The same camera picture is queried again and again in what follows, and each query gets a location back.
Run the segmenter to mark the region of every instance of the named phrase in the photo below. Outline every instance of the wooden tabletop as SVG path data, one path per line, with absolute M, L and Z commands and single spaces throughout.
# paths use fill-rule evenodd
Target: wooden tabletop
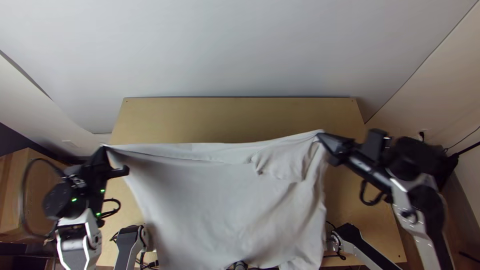
M 110 144 L 247 143 L 323 129 L 362 142 L 366 129 L 353 98 L 287 97 L 146 97 L 125 98 Z M 336 226 L 352 223 L 363 238 L 396 263 L 406 261 L 392 210 L 387 203 L 365 206 L 359 200 L 361 178 L 347 168 L 329 167 L 324 178 L 327 220 Z M 369 186 L 365 197 L 378 190 Z M 101 228 L 103 251 L 99 266 L 114 266 L 118 250 L 107 241 L 119 229 L 143 222 L 130 189 L 122 179 L 112 179 L 106 198 L 121 201 L 121 210 Z M 104 211 L 111 210 L 108 203 Z M 156 259 L 155 254 L 145 261 Z M 362 264 L 325 258 L 322 266 Z

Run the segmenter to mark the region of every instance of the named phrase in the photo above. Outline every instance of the wooden panel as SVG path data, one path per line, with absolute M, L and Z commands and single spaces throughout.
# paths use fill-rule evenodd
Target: wooden panel
M 10 165 L 8 166 L 2 218 L 0 220 L 0 233 L 3 234 L 1 241 L 38 242 L 38 239 L 25 234 L 20 225 L 18 197 L 21 192 L 21 182 L 25 168 L 28 162 L 34 158 L 48 159 L 60 168 L 65 168 L 65 165 L 29 148 L 16 151 L 7 155 L 7 157 L 10 158 Z M 46 234 L 53 226 L 53 221 L 47 219 L 44 215 L 42 200 L 53 185 L 59 181 L 60 179 L 55 172 L 43 162 L 37 162 L 28 174 L 25 193 L 25 217 L 35 233 Z
M 289 136 L 315 129 L 362 141 L 366 134 L 357 102 L 352 98 L 126 98 L 110 143 L 246 143 Z M 327 219 L 336 225 L 356 225 L 364 238 L 394 262 L 405 253 L 394 216 L 385 203 L 373 207 L 359 201 L 361 179 L 344 167 L 329 168 L 325 176 Z M 377 190 L 367 189 L 367 198 Z M 122 202 L 118 214 L 102 228 L 110 238 L 119 229 L 143 218 L 130 189 L 122 179 L 108 182 L 107 198 Z M 104 242 L 99 266 L 113 266 L 117 247 Z M 145 256 L 145 261 L 155 255 Z M 327 258 L 324 266 L 360 265 Z

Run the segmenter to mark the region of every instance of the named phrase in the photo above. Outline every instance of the white t-shirt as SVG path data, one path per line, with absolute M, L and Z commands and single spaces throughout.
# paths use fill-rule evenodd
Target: white t-shirt
M 325 242 L 325 149 L 315 130 L 252 143 L 108 146 L 157 248 L 161 269 L 237 261 L 317 270 Z

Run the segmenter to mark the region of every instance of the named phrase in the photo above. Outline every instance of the white wall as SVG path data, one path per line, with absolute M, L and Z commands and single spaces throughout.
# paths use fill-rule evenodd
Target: white wall
M 425 132 L 427 142 L 450 147 L 480 126 L 480 4 L 476 4 L 407 83 L 368 121 L 396 136 Z M 480 141 L 480 130 L 450 149 Z M 480 148 L 455 170 L 480 221 Z
M 59 154 L 89 156 L 100 143 L 1 56 L 0 122 Z M 78 147 L 68 146 L 65 140 Z
M 477 0 L 2 0 L 0 50 L 81 127 L 125 97 L 359 97 L 365 120 Z

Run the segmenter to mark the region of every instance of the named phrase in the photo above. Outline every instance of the wooden cabinet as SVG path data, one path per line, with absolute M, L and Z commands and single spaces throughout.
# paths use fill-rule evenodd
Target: wooden cabinet
M 0 157 L 0 242 L 33 243 L 42 239 L 28 235 L 20 221 L 19 195 L 22 178 L 29 161 L 44 158 L 64 169 L 67 165 L 53 160 L 30 148 L 25 148 Z M 57 174 L 42 161 L 31 168 L 25 190 L 25 217 L 31 230 L 37 234 L 47 234 L 54 225 L 45 217 L 42 200 L 45 194 L 61 180 Z

